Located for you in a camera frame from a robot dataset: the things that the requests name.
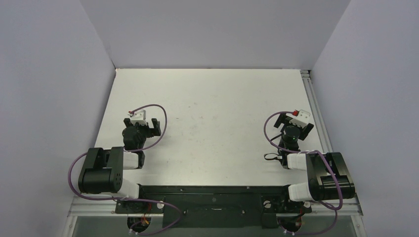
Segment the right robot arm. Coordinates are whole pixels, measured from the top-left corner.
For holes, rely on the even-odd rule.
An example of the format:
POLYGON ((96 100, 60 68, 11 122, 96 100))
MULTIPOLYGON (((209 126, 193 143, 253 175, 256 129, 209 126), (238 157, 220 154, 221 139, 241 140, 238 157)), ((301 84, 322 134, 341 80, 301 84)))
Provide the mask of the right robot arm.
POLYGON ((288 192, 279 196, 279 206, 285 211, 293 210, 298 202, 338 200, 355 196, 355 186, 339 152, 322 153, 319 150, 303 151, 299 141, 307 138, 314 125, 309 121, 310 113, 299 110, 293 112, 277 112, 278 118, 274 127, 280 129, 275 138, 269 138, 264 133, 268 142, 277 149, 278 160, 284 169, 305 171, 307 180, 302 183, 288 186, 288 192))

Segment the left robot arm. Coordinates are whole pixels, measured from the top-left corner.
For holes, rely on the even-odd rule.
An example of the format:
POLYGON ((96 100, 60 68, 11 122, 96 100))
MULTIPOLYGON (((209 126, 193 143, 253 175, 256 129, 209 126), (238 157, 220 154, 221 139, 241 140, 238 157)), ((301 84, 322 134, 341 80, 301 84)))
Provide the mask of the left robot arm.
POLYGON ((78 178, 80 192, 128 198, 128 206, 134 212, 144 211, 147 198, 140 194, 140 185, 125 179, 123 172, 141 169, 145 162, 146 140, 162 135, 160 122, 156 118, 151 122, 152 127, 145 120, 125 118, 122 147, 90 148, 78 178))

